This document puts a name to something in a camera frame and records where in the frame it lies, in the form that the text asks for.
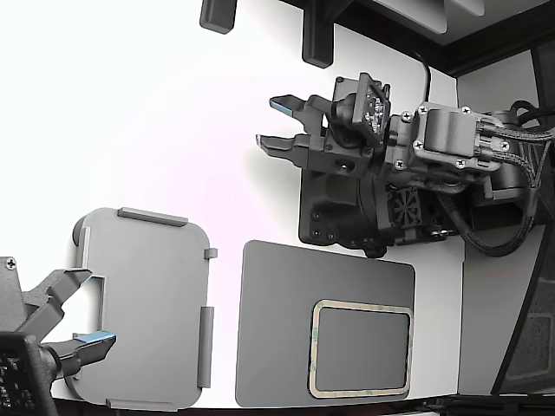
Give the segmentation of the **grey gripper with screw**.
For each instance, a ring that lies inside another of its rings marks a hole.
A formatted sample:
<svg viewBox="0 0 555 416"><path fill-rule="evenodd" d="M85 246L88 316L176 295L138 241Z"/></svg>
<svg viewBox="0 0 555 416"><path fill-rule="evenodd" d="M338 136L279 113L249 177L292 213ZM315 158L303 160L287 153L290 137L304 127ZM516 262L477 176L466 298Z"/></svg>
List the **grey gripper with screw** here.
<svg viewBox="0 0 555 416"><path fill-rule="evenodd" d="M24 333L42 341L63 319L62 305L91 277L88 269L54 270L30 291L23 292L14 257L1 257L1 330ZM56 377L69 377L82 367L102 361L116 342L116 334L96 331L68 341L42 344L56 364Z"/></svg>

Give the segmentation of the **black gripper with round hole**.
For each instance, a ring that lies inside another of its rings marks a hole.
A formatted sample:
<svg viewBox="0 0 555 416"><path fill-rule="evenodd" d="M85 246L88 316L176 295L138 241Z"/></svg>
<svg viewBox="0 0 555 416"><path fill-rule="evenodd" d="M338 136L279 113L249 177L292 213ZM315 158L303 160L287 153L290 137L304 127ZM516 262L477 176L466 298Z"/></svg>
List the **black gripper with round hole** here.
<svg viewBox="0 0 555 416"><path fill-rule="evenodd" d="M404 175L404 160L387 161L386 151L392 150L392 131L387 128L383 142L377 148L367 146L354 149L340 147L328 134L321 133L323 117L330 114L332 102L319 95L311 95L307 101L295 95L275 96L269 100L271 108L299 121L304 134L292 138L256 135L258 147L266 155L289 160L294 166L314 172L335 174L362 179L370 174L380 179Z"/></svg>

